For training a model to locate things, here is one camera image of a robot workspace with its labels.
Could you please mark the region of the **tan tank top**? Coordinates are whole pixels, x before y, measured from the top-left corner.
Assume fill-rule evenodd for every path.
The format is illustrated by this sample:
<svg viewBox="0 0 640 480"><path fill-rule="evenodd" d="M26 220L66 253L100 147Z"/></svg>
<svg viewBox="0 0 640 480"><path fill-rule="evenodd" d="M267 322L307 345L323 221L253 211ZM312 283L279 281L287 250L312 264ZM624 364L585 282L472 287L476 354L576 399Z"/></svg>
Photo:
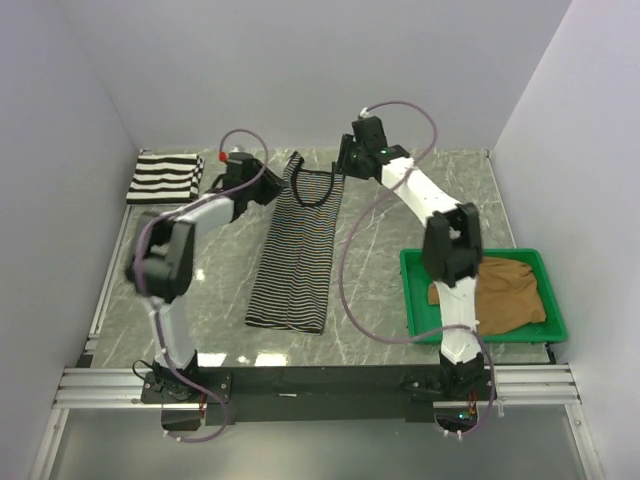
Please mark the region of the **tan tank top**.
<svg viewBox="0 0 640 480"><path fill-rule="evenodd" d="M481 336L504 335L546 322L532 267L521 261L485 256L474 280L474 327Z"/></svg>

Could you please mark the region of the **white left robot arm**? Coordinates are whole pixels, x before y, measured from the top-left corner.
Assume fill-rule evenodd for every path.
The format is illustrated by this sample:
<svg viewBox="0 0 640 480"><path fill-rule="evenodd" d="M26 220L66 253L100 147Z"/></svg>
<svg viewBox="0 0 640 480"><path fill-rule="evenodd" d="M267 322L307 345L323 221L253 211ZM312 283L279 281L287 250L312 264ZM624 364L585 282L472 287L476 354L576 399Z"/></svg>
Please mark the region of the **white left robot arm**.
<svg viewBox="0 0 640 480"><path fill-rule="evenodd" d="M266 205L284 189L279 176L246 152L229 154L225 166L199 199L173 211L141 216L125 270L151 321L156 381L179 402L204 390L184 300L194 276L196 240L239 219L249 203Z"/></svg>

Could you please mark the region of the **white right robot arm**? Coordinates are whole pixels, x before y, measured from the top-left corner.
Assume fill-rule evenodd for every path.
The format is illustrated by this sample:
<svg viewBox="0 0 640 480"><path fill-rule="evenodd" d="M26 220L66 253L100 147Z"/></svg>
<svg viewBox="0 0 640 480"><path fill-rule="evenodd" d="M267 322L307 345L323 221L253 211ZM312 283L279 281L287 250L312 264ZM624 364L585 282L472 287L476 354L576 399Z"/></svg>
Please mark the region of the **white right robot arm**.
<svg viewBox="0 0 640 480"><path fill-rule="evenodd" d="M341 139L338 172L375 179L424 226L422 263L438 293L443 328L435 390L447 399L464 398L484 376L476 337L475 293L483 258L478 209L449 196L408 151L388 144L379 117L361 114L352 129Z"/></svg>

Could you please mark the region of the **thin striped black tank top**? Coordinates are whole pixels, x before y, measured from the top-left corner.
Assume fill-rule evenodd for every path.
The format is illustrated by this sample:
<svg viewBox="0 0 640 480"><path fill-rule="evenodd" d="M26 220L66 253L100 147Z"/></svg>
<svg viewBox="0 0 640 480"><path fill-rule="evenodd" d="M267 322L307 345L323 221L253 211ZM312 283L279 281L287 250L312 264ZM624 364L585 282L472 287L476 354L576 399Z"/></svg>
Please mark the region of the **thin striped black tank top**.
<svg viewBox="0 0 640 480"><path fill-rule="evenodd" d="M308 170L294 152L283 171L251 291L245 324L320 335L324 332L336 224L344 177Z"/></svg>

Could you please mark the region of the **wide striped black white tank top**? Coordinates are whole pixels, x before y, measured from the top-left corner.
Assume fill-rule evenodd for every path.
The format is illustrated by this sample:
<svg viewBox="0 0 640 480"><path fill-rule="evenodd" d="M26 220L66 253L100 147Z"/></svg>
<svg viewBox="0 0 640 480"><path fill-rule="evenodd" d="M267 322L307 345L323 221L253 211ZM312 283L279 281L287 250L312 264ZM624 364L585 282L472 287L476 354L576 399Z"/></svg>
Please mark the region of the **wide striped black white tank top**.
<svg viewBox="0 0 640 480"><path fill-rule="evenodd" d="M126 203L187 204L199 198L204 159L197 154L138 156Z"/></svg>

